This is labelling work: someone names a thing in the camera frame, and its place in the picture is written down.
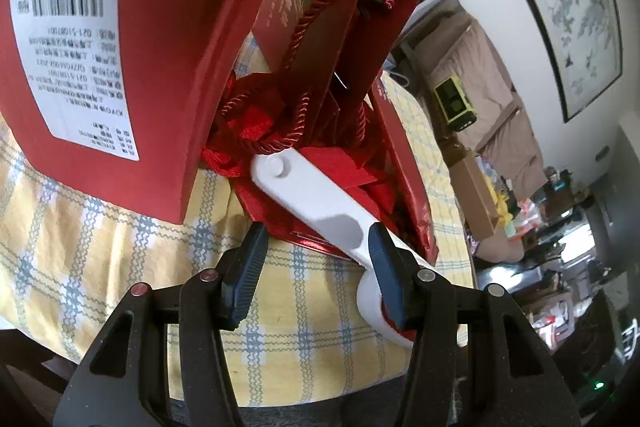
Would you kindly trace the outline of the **yellow plastic bag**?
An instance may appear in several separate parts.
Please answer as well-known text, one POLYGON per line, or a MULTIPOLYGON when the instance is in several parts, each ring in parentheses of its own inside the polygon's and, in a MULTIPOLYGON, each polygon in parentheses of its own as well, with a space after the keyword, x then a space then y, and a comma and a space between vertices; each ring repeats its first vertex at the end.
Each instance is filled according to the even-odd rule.
POLYGON ((492 186, 489 187, 489 193, 496 206, 497 225, 499 225, 499 227, 506 227, 513 219, 508 207, 508 195, 496 191, 492 186))

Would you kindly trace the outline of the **green portable radio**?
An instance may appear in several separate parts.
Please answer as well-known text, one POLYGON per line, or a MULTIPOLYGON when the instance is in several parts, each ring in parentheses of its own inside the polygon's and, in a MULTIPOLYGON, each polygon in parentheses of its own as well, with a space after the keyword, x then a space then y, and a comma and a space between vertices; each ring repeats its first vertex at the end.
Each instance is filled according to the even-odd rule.
POLYGON ((435 88, 442 115, 447 127, 454 132, 463 131, 477 122, 477 113, 462 87, 457 76, 449 76, 435 88))

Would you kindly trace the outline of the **long red envelope pack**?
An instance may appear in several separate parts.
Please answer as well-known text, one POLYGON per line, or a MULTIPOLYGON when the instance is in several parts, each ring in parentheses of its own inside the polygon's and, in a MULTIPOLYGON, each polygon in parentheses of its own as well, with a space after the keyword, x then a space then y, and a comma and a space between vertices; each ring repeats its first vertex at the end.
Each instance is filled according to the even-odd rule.
POLYGON ((397 192, 397 202, 392 213, 395 232, 420 257, 430 265, 436 265, 439 250, 430 201, 405 128, 387 93, 382 76, 378 76, 372 83, 369 98, 397 192))

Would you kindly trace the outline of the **red foil gift bag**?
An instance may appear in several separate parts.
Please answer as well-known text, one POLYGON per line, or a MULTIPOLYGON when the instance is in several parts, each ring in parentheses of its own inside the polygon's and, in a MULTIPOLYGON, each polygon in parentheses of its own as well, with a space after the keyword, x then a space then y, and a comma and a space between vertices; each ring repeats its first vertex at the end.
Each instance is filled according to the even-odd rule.
POLYGON ((396 234, 397 192, 369 91, 418 2, 264 0, 252 34, 267 72, 229 77, 203 159, 272 236, 331 251, 250 179, 254 156, 287 148, 396 234))

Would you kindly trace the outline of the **red carton with label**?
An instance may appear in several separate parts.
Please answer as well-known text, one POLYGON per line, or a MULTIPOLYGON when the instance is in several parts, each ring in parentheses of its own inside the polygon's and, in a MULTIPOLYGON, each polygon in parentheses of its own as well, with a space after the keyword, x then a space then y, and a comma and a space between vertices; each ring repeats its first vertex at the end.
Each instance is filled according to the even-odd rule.
POLYGON ((179 223, 262 0, 1 0, 1 113, 29 164, 179 223))

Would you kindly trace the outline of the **shallow cardboard tray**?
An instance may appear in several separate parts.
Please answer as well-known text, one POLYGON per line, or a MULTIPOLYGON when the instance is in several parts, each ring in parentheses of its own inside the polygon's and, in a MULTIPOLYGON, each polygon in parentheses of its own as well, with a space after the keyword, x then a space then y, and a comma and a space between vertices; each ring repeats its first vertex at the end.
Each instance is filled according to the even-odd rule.
POLYGON ((449 168, 449 176, 463 218, 474 239, 479 242, 489 239, 498 225, 498 211, 475 155, 466 153, 449 168))

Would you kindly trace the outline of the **yellow plaid tablecloth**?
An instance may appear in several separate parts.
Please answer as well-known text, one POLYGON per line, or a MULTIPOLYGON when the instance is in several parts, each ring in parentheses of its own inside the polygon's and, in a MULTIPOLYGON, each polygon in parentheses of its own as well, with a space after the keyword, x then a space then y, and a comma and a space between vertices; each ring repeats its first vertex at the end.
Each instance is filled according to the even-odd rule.
MULTIPOLYGON (((79 361, 127 289, 174 286, 240 243, 248 221, 229 182, 202 170, 182 225, 58 183, 1 130, 1 315, 79 361)), ((243 407, 333 399, 400 376, 410 360, 363 321, 357 263, 271 239, 247 318, 224 334, 243 407)))

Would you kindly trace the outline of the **brown sofa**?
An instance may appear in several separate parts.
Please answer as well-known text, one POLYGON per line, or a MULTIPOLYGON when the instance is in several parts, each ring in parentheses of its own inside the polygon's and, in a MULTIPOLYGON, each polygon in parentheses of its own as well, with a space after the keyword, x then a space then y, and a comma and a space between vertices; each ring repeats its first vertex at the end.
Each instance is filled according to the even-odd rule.
MULTIPOLYGON (((397 49, 401 72, 413 81, 448 170, 473 153, 478 167, 486 161, 516 200, 528 199, 546 183, 544 158, 524 103, 494 44, 459 0, 436 1, 399 40, 397 49), (447 127, 434 93, 449 76, 461 80, 477 113, 477 122, 460 132, 447 127)), ((493 236, 477 243, 477 257, 490 263, 524 257, 522 242, 509 239, 499 225, 493 236)))

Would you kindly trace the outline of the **white red lint brush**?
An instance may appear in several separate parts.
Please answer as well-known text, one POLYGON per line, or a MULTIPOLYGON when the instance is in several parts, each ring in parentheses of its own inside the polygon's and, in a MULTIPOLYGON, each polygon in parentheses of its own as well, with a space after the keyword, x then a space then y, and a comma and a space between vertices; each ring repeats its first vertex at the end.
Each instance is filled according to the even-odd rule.
POLYGON ((383 314, 368 245, 370 226, 376 222, 372 213, 294 148, 254 156, 250 179, 262 193, 363 267, 357 287, 361 317, 387 340, 410 348, 412 341, 383 314))

